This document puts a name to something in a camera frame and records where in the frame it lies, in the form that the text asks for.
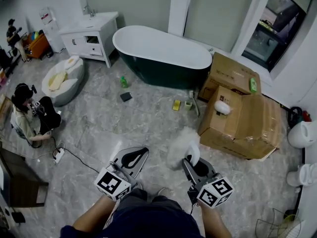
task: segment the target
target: window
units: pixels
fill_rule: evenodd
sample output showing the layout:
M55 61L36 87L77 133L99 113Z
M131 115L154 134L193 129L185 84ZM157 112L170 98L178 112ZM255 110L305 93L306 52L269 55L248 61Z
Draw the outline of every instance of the window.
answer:
M294 39L305 15L292 0L268 0L242 55L271 71Z

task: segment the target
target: marble floor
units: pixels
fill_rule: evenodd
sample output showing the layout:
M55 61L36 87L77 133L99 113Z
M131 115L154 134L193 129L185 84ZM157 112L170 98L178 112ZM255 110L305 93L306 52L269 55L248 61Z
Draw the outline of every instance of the marble floor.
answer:
M36 86L38 94L34 98L40 99L45 74L66 58L68 54L64 51L51 58L20 63L1 92L11 97L15 86L25 82ZM175 112L171 109L175 99L188 100L187 91L147 85L120 58L114 59L112 68L107 68L102 61L86 59L84 62L86 75L80 91L69 104L59 108L64 123L54 131L57 143L64 142L67 149L97 170L121 149L147 146L150 156L138 176L144 189L155 193L164 186L171 188L173 199L189 213L191 204L187 190L190 183L182 171L171 171L165 164L170 141L184 126L196 129L201 120L194 110ZM128 89L120 87L121 76L127 79ZM131 92L133 99L123 103L119 95L126 91ZM198 101L198 106L204 113L205 103ZM281 147L264 162L242 160L200 146L202 157L235 186L235 193L218 208L235 238L255 237L257 219L270 220L273 207L284 212L295 206L297 194L285 177L300 164L301 152L288 144L286 112L282 114ZM93 185L97 174L69 153L57 165L51 154L34 159L52 151L53 140L46 141L39 149L32 149L16 135L9 122L0 135L4 148L26 156L27 164L50 183L44 207L19 209L26 223L15 228L17 237L59 237L63 226L72 225L100 197L101 193ZM193 216L204 234L199 207L194 208Z

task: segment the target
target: open cardboard box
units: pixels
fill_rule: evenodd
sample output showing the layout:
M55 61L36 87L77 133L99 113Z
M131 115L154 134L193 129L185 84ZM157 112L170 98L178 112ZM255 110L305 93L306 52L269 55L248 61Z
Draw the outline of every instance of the open cardboard box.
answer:
M254 78L257 84L256 93L250 91L251 78ZM256 72L216 52L212 58L211 70L198 94L198 98L208 101L218 85L241 95L261 94L260 76Z
M231 107L228 115L214 109L222 100ZM208 102L198 134L200 143L245 159L261 159L281 140L281 110L262 95L239 95L218 86Z

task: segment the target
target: green bottle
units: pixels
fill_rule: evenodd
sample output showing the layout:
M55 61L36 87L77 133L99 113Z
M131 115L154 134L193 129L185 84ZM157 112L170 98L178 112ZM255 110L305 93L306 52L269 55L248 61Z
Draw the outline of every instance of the green bottle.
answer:
M124 76L121 77L120 82L121 82L121 87L122 87L122 88L128 88L128 82L127 82L127 80L124 78Z

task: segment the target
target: bathroom vanity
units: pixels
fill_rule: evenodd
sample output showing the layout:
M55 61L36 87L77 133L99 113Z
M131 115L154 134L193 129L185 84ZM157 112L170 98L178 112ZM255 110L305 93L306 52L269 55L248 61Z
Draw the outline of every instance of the bathroom vanity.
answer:
M59 34L70 56L105 61L111 67L109 55L114 50L112 37L117 31L118 12L83 15L76 22L60 29Z

